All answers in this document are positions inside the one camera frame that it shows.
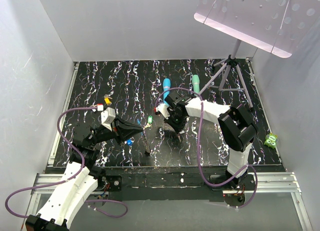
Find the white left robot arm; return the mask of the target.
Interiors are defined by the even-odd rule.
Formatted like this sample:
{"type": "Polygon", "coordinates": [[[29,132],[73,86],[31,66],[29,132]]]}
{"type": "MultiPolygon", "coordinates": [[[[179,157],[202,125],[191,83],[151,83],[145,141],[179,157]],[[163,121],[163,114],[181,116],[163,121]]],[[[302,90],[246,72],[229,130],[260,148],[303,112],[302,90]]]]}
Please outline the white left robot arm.
{"type": "Polygon", "coordinates": [[[78,123],[73,130],[73,151],[64,174],[48,201],[35,215],[25,221],[28,231],[67,231],[71,223],[92,192],[119,191],[122,178],[109,176],[95,165],[100,151],[99,143],[115,140],[124,143],[134,135],[143,132],[140,125],[116,117],[111,123],[93,128],[78,123]]]}

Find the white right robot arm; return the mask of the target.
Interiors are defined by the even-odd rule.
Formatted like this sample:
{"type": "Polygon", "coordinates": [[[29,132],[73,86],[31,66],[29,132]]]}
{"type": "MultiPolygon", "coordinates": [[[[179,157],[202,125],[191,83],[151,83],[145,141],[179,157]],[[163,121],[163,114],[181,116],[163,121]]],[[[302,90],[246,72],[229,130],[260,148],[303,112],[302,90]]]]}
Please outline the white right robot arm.
{"type": "Polygon", "coordinates": [[[258,127],[243,105],[230,106],[204,100],[196,92],[181,96],[176,88],[167,91],[165,102],[156,104],[154,111],[164,117],[176,133],[181,133],[188,117],[196,117],[220,127],[222,137],[229,147],[229,161],[225,172],[226,180],[213,184],[204,176],[202,165],[198,165],[204,183],[212,188],[227,185],[237,190],[245,183],[248,173],[249,153],[258,134],[258,127]]]}

